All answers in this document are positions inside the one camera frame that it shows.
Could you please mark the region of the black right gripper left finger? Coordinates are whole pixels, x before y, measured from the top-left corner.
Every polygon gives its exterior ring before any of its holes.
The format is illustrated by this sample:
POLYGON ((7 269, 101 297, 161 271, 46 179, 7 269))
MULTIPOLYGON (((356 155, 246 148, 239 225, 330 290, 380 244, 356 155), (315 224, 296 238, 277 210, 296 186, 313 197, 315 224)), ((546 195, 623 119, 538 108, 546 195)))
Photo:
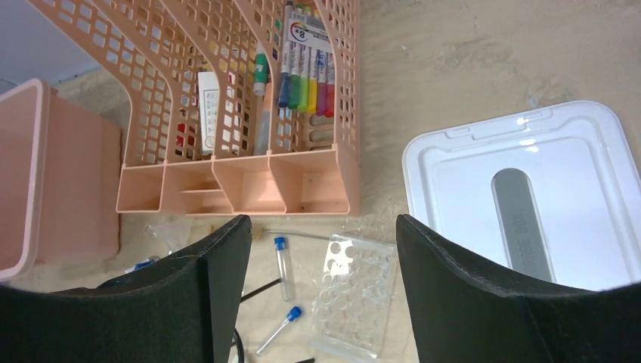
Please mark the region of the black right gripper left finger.
POLYGON ((95 288, 2 287, 1 360, 226 362, 251 243, 251 219, 239 215, 95 288))

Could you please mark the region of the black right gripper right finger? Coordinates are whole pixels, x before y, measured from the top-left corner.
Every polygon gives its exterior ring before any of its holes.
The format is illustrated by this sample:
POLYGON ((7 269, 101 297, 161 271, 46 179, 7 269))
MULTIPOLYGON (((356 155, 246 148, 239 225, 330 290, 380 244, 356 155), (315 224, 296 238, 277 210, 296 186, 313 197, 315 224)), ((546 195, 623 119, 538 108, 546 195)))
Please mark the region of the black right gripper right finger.
POLYGON ((640 286, 589 291, 492 262, 407 214, 398 258, 421 362, 638 362, 640 286))

